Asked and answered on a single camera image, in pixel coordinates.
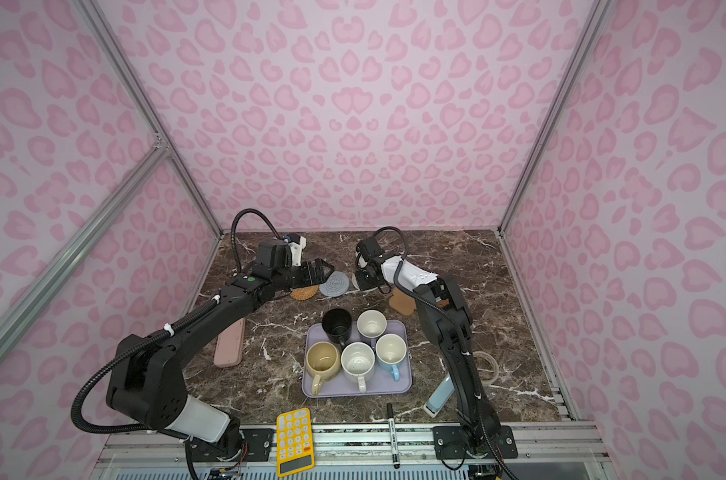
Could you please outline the grey round coaster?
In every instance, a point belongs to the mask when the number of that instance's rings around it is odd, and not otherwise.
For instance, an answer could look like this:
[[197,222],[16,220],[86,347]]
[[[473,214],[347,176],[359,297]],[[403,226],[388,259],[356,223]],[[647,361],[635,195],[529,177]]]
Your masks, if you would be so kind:
[[319,286],[322,295],[336,298],[345,294],[350,288],[349,277],[340,271],[334,271],[328,280]]

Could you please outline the woven straw round coaster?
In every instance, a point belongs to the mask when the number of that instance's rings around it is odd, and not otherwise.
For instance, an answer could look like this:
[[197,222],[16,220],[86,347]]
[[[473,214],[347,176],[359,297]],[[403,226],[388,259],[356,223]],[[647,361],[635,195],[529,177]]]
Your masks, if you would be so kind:
[[318,293],[319,293],[319,286],[313,285],[313,286],[309,286],[309,287],[302,287],[302,288],[294,289],[290,293],[290,297],[296,301],[306,301],[306,300],[313,298]]

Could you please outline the white lavender mug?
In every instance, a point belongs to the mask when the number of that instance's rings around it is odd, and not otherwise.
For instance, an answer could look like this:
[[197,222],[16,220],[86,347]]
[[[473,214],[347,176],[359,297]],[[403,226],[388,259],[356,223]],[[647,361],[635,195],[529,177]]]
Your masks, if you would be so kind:
[[357,331],[361,340],[374,347],[377,340],[386,332],[388,320],[378,310],[366,310],[358,316]]

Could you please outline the black mug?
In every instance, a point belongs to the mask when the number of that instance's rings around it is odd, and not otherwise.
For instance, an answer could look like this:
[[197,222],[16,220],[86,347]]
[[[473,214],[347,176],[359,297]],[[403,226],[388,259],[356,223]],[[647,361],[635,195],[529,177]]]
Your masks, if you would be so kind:
[[342,349],[350,341],[352,331],[352,315],[343,308],[328,310],[321,321],[322,329],[328,340]]

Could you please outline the light blue mug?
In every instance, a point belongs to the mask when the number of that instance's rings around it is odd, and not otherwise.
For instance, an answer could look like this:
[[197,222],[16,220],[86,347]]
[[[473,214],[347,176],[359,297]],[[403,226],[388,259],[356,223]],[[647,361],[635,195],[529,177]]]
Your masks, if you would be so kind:
[[375,345],[378,366],[396,382],[401,379],[400,365],[406,359],[407,353],[405,340],[396,334],[384,334]]

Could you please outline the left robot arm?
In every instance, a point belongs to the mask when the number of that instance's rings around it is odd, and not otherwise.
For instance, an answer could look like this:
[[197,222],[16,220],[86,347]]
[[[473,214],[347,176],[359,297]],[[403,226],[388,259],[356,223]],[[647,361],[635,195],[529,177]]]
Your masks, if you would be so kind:
[[243,442],[239,420],[191,396],[184,369],[222,332],[278,293],[320,285],[333,272],[320,258],[296,262],[286,240],[262,242],[255,261],[234,274],[191,318],[120,343],[107,405],[137,421],[141,430],[176,432],[234,455]]

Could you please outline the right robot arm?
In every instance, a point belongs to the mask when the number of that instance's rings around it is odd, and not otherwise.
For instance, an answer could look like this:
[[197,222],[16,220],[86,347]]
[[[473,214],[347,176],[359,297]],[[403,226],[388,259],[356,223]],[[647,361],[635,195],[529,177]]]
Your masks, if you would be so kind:
[[374,236],[359,241],[355,252],[355,277],[361,289],[389,284],[415,301],[421,330],[440,351],[451,378],[468,449],[500,461],[496,437],[501,422],[476,367],[472,315],[456,280],[413,265],[405,253],[385,251]]

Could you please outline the cream white mug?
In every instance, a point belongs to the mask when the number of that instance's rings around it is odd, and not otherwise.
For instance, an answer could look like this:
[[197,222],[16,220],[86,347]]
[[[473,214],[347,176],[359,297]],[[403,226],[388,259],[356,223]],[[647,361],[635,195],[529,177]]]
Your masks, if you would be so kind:
[[368,392],[368,383],[376,367],[376,356],[372,348],[363,342],[348,344],[341,354],[341,367],[346,380],[359,394]]

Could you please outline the yellow mug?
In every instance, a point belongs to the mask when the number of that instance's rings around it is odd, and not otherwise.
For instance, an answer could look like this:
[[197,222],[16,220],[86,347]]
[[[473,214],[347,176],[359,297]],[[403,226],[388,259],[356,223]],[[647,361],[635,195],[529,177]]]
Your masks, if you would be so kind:
[[325,383],[333,379],[341,369],[341,353],[328,341],[314,343],[305,355],[305,372],[309,378],[309,392],[317,396]]

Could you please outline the lavender tray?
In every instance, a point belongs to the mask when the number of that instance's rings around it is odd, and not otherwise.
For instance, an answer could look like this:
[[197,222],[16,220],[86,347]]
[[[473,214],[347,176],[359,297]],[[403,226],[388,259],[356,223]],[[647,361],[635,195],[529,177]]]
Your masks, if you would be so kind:
[[[388,320],[388,326],[385,334],[395,334],[400,336],[404,341],[407,340],[407,332],[405,325],[399,320]],[[322,328],[321,323],[315,323],[310,326],[306,334],[306,350],[315,343],[327,341],[328,337]],[[350,342],[363,342],[365,339],[357,330],[357,322],[353,321]],[[351,396],[378,396],[378,395],[399,395],[408,392],[412,386],[412,369],[408,353],[406,358],[398,365],[400,380],[396,381],[389,371],[382,367],[382,364],[376,363],[373,376],[367,383],[367,392],[360,393],[356,385],[353,385],[345,378],[344,371],[333,377],[330,381],[324,382],[320,393],[314,395],[311,392],[312,378],[305,372],[302,379],[302,391],[311,399],[319,398],[340,398]]]

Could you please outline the light blue case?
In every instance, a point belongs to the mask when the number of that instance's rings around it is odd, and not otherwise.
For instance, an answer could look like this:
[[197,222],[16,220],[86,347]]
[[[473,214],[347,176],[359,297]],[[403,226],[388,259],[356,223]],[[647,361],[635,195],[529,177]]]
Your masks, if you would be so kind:
[[430,418],[435,418],[447,404],[448,400],[454,394],[454,391],[451,377],[446,376],[422,406],[423,411]]

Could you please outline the clear tape roll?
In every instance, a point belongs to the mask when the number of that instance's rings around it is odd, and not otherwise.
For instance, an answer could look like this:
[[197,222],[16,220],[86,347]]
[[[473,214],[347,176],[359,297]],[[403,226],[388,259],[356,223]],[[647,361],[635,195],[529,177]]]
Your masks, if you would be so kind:
[[483,351],[474,352],[473,358],[483,385],[493,385],[500,376],[497,360],[491,354]]

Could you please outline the yellow calculator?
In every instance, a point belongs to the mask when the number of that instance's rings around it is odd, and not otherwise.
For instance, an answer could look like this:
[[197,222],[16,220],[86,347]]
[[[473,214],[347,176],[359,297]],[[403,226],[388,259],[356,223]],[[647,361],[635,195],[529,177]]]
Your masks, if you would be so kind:
[[279,478],[314,468],[313,429],[308,408],[280,414],[276,420],[276,437]]

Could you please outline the black marker pen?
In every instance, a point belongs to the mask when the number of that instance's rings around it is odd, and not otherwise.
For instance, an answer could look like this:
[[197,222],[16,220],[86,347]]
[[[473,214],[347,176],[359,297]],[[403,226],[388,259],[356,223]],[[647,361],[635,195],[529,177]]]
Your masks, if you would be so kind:
[[391,403],[388,403],[386,405],[386,413],[387,413],[387,423],[388,423],[388,431],[389,431],[389,441],[390,441],[390,448],[391,448],[392,464],[393,464],[393,468],[395,470],[399,470],[401,468],[401,460],[400,460],[400,452],[399,452],[399,446],[398,446],[398,441],[397,441],[397,429],[396,429],[396,423],[395,423],[394,408]]

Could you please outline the aluminium mounting rail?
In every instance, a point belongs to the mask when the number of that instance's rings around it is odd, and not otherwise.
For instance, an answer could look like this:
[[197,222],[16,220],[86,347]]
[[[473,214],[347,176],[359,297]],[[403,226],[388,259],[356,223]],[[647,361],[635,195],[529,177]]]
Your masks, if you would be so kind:
[[[615,479],[607,447],[591,422],[514,423],[500,461],[461,454],[455,424],[396,427],[401,468],[392,464],[386,423],[317,424],[315,466],[300,479]],[[111,436],[93,479],[186,479],[185,448],[157,433]]]

